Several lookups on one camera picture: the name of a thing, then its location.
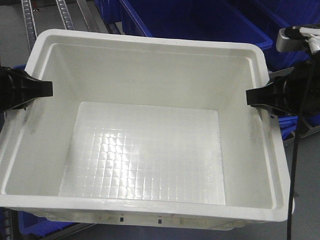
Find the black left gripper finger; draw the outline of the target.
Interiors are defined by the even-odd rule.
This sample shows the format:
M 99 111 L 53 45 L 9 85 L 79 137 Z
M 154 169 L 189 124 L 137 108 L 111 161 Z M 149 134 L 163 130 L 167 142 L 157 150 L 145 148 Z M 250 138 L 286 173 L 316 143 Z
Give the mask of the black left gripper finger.
M 9 70 L 9 108 L 25 109 L 37 98 L 53 96 L 53 83 L 30 76 L 21 69 Z

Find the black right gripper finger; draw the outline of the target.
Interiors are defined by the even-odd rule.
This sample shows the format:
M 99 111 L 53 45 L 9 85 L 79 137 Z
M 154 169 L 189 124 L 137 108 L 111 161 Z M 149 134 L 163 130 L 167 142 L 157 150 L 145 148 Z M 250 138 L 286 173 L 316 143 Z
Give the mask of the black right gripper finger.
M 281 109 L 280 96 L 282 84 L 271 82 L 260 88 L 248 89 L 245 91 L 246 103 L 248 106 L 261 109 Z

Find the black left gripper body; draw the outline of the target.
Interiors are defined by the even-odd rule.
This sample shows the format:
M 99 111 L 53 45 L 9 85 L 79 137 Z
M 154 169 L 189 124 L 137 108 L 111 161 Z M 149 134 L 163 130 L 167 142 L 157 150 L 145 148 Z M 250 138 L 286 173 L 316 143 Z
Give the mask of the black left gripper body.
M 17 105 L 17 75 L 9 67 L 0 67 L 0 111 Z

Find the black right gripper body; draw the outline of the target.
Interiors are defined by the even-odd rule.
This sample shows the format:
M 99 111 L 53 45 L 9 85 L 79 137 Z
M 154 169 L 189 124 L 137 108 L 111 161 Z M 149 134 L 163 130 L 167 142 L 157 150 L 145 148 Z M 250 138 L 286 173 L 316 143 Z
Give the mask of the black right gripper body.
M 311 117 L 320 113 L 320 62 L 306 60 L 297 63 L 285 76 L 276 77 L 279 111 L 297 116 Z

